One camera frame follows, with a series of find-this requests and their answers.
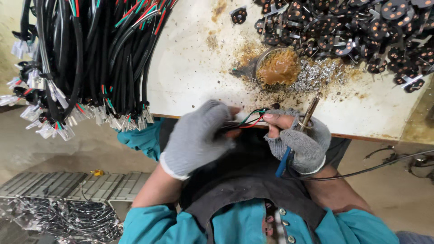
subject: soldering iron handle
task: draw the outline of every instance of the soldering iron handle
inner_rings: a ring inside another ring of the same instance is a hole
[[[285,154],[283,155],[282,160],[280,160],[279,167],[276,170],[276,177],[277,178],[281,178],[282,177],[283,172],[286,169],[286,162],[288,161],[288,158],[290,160],[293,159],[294,158],[294,154],[291,152],[291,148],[287,146]]]

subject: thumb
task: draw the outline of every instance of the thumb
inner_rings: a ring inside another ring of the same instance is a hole
[[[265,114],[263,117],[264,121],[276,125],[281,129],[289,129],[294,123],[295,117],[291,115],[284,114]]]

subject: white wire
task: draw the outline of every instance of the white wire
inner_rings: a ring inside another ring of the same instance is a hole
[[[148,13],[147,15],[143,16],[141,19],[139,19],[139,20],[138,20],[134,25],[132,25],[131,27],[132,27],[132,28],[136,28],[137,26],[139,26],[139,25],[140,25],[142,22],[144,22],[145,20],[147,20],[147,19],[149,19],[149,18],[151,18],[151,17],[154,17],[154,16],[156,16],[156,15],[158,15],[158,14],[159,14],[158,10],[154,10],[154,11]]]

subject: white table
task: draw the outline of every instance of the white table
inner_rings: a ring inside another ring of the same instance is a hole
[[[244,5],[246,23],[234,26],[229,12]],[[254,29],[262,18],[260,9],[251,0],[179,0],[152,57],[148,76],[151,112],[182,116],[208,99],[220,99],[228,105],[245,106],[242,118],[255,108],[275,103],[275,98],[261,95],[229,74],[237,61],[247,62],[268,48]],[[388,71],[362,73],[345,85],[331,83],[314,116],[335,136],[398,141],[431,77],[424,77],[424,87],[411,94],[395,87],[393,77]],[[313,96],[314,92],[285,94],[280,105],[294,107],[298,100],[301,103],[296,108],[304,111]]]

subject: yellow object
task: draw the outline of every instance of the yellow object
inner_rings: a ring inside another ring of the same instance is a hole
[[[91,171],[91,173],[93,173],[94,176],[101,176],[104,175],[104,171],[96,169],[95,171]]]

